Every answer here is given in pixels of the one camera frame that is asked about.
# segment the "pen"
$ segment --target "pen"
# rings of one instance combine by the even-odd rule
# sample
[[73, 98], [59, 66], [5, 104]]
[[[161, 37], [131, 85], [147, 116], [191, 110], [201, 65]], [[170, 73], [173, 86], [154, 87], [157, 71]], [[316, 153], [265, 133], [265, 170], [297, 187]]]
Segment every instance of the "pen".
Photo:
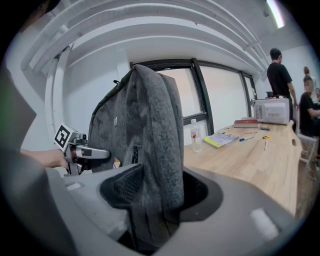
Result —
[[240, 139], [240, 142], [243, 142], [243, 141], [246, 141], [246, 140], [250, 140], [250, 139], [252, 139], [252, 138], [254, 138], [255, 136], [253, 135], [253, 136], [251, 136], [251, 137], [246, 137], [246, 138], [241, 138]]

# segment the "black fabric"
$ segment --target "black fabric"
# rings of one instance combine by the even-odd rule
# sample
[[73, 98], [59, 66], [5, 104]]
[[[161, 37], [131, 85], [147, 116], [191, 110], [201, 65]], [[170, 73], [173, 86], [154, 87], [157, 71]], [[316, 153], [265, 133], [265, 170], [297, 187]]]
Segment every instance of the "black fabric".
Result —
[[292, 79], [286, 67], [279, 63], [271, 63], [266, 71], [274, 95], [282, 95], [290, 99], [288, 84]]
[[300, 106], [300, 130], [303, 134], [309, 131], [313, 126], [313, 121], [308, 112], [308, 109], [314, 109], [314, 103], [306, 92], [301, 95], [299, 106]]

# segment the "gray backpack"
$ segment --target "gray backpack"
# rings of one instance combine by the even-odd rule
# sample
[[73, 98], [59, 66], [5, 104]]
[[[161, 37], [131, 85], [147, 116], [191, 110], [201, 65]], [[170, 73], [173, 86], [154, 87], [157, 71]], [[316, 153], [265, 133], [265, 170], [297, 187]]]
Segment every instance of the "gray backpack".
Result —
[[92, 162], [93, 172], [141, 164], [102, 186], [103, 194], [113, 207], [129, 210], [138, 240], [162, 246], [178, 228], [184, 204], [183, 116], [175, 80], [135, 65], [95, 108], [88, 145], [111, 152]]

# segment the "plastic bottle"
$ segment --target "plastic bottle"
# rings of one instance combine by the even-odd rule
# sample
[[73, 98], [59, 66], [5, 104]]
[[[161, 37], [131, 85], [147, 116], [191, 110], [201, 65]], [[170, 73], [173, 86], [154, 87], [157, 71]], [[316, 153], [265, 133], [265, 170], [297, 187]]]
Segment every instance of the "plastic bottle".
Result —
[[192, 149], [194, 152], [200, 152], [202, 150], [201, 131], [196, 119], [191, 119], [191, 124], [193, 124], [191, 128]]

